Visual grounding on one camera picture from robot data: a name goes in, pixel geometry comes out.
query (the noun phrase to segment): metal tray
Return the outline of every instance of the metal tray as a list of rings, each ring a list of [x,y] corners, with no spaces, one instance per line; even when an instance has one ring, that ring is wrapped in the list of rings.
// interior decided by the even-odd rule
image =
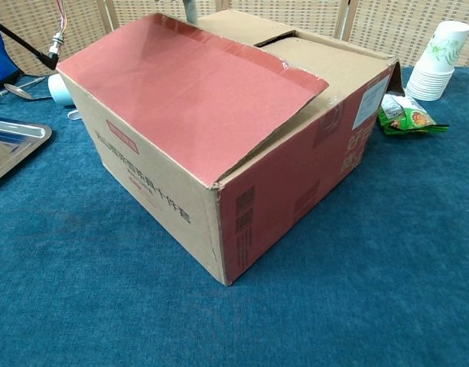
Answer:
[[[0,118],[0,178],[51,135],[52,130],[46,125]]]

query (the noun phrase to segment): printed logo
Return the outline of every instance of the printed logo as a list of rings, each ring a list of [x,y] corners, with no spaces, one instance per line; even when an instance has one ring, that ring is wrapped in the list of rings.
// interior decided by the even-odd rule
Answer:
[[[135,153],[139,154],[139,149],[137,149],[137,145],[135,145],[135,142],[131,138],[120,131],[120,129],[112,124],[109,120],[106,120],[106,123],[109,126],[110,131],[115,134],[117,138],[126,143]]]

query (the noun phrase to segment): open cardboard box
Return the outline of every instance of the open cardboard box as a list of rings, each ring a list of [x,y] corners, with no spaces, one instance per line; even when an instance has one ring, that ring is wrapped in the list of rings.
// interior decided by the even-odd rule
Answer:
[[[106,169],[231,284],[360,163],[400,74],[237,11],[199,24],[151,15],[58,71]]]

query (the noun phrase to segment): green snack package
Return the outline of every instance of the green snack package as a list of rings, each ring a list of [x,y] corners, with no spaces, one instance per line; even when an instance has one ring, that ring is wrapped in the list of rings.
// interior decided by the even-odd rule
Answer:
[[[446,132],[412,97],[386,94],[379,109],[380,128],[388,135],[410,132]]]

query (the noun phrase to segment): paper cup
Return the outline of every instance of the paper cup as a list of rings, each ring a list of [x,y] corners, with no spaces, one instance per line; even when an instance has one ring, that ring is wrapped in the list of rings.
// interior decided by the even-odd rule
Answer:
[[[73,99],[64,84],[63,78],[59,74],[49,76],[49,92],[54,102],[61,106],[74,105]]]
[[[430,72],[452,71],[468,35],[469,24],[460,21],[443,21],[436,28],[425,52],[419,58],[420,67]]]
[[[408,84],[411,86],[414,86],[415,88],[419,88],[422,90],[429,90],[431,92],[434,90],[444,89],[447,86],[448,81],[440,85],[434,85],[434,86],[430,86],[429,84],[425,84],[425,83],[416,82],[414,80],[411,80]]]
[[[439,95],[443,92],[444,88],[440,88],[440,89],[434,89],[434,90],[430,90],[430,89],[423,89],[423,88],[419,88],[417,86],[414,86],[412,84],[408,84],[406,86],[407,89],[413,91],[414,93],[419,93],[419,94],[422,94],[422,95],[426,95],[426,96],[435,96],[435,95]]]
[[[454,73],[455,66],[453,66],[449,71],[446,72],[440,72],[440,71],[434,71],[427,63],[426,61],[423,61],[423,59],[419,59],[416,62],[415,69],[419,71],[421,74],[426,75],[426,76],[432,76],[432,77],[444,77],[448,76]]]
[[[424,78],[429,78],[429,79],[433,79],[433,80],[443,80],[443,79],[447,79],[448,77],[450,77],[450,75],[453,74],[454,71],[455,71],[455,68],[452,69],[448,73],[432,73],[432,72],[429,72],[429,71],[421,68],[420,65],[416,65],[415,68],[413,69],[413,74],[417,74],[417,75],[422,76]]]
[[[443,91],[434,95],[424,95],[421,93],[416,93],[415,91],[412,91],[412,89],[408,89],[407,87],[404,89],[404,91],[407,96],[411,96],[414,99],[419,99],[420,101],[436,101],[437,99],[440,99],[443,95]]]
[[[435,93],[440,92],[447,87],[447,83],[442,86],[423,86],[422,84],[408,83],[408,86],[420,90],[425,93]]]
[[[446,85],[450,80],[451,76],[443,80],[428,80],[426,78],[421,78],[419,75],[414,75],[413,78],[409,78],[409,82],[415,84],[416,86],[429,86],[429,87],[441,87]]]

